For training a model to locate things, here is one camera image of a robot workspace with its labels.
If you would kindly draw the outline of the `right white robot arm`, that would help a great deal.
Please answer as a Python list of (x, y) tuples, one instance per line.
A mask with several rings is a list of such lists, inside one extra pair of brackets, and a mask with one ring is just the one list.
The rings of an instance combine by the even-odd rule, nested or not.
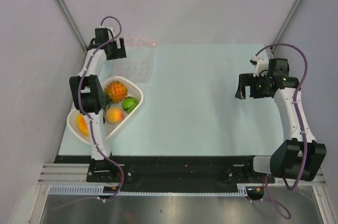
[(253, 164), (243, 169), (249, 182), (257, 182), (262, 174), (275, 178), (312, 181), (326, 156), (324, 144), (317, 143), (305, 118), (298, 89), (299, 81), (289, 76), (286, 59), (265, 60), (252, 57), (253, 73), (239, 75), (237, 99), (245, 99), (246, 87), (254, 99), (271, 97), (277, 105), (284, 141), (271, 156), (255, 156)]

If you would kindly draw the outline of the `clear zip top bag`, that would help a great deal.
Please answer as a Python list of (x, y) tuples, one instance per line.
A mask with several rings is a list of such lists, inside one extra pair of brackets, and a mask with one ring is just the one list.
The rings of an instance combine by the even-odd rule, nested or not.
[(151, 80), (156, 44), (141, 39), (125, 41), (126, 58), (118, 59), (113, 66), (113, 75), (132, 82), (147, 83)]

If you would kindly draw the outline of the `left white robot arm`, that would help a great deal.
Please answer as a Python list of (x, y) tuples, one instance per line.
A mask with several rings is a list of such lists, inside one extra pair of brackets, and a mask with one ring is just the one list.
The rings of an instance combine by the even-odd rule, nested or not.
[(95, 37), (87, 48), (81, 71), (69, 79), (73, 103), (84, 116), (92, 149), (87, 182), (109, 182), (123, 174), (111, 159), (111, 150), (106, 140), (104, 110), (109, 100), (98, 74), (107, 60), (125, 57), (124, 39), (120, 38), (117, 43), (112, 29), (100, 26), (95, 29)]

